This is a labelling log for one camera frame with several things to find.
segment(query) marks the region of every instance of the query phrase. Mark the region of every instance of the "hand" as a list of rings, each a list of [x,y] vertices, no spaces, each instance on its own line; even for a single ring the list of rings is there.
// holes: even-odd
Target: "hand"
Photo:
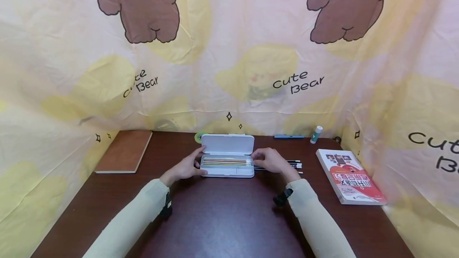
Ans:
[[[277,152],[270,147],[257,149],[251,155],[253,164],[265,168],[267,171],[281,174],[286,183],[301,179],[298,172]]]
[[[177,182],[177,180],[187,179],[191,176],[205,176],[207,174],[207,170],[200,170],[199,162],[196,161],[196,157],[205,148],[206,147],[203,146],[196,149],[193,153],[182,159],[181,162],[166,171],[159,180],[161,180],[161,182],[169,188],[172,183]]]

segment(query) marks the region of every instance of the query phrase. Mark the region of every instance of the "green tape roll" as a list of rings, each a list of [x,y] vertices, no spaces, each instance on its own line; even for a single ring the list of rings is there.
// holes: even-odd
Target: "green tape roll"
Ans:
[[[203,131],[199,131],[197,132],[195,135],[194,135],[194,140],[196,141],[196,143],[202,143],[202,140],[201,140],[201,137],[202,135],[205,135],[207,133],[203,132]]]

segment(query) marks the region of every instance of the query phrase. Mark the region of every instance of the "person's left hand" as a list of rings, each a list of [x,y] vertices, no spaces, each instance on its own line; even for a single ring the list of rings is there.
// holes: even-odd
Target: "person's left hand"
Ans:
[[[196,157],[205,148],[205,146],[202,146],[199,149],[196,149],[193,153],[182,159],[181,162],[166,171],[159,178],[161,182],[169,188],[172,183],[177,182],[177,180],[190,178],[191,176],[205,176],[207,174],[207,170],[200,170],[199,162],[196,161]]]

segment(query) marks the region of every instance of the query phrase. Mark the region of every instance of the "black wrist strap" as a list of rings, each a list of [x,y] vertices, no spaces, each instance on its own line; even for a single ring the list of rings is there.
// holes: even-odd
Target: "black wrist strap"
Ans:
[[[277,207],[283,207],[287,203],[287,198],[293,194],[292,188],[287,188],[281,194],[276,195],[273,200]]]
[[[163,209],[159,213],[160,216],[163,218],[169,218],[172,214],[172,200],[169,197],[170,192],[166,194],[166,204],[164,205]]]

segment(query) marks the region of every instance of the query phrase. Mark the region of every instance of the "pencil case lid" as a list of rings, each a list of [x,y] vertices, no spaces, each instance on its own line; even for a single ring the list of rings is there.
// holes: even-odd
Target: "pencil case lid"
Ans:
[[[252,135],[239,134],[205,134],[201,139],[206,146],[203,153],[232,155],[250,155],[255,141]]]

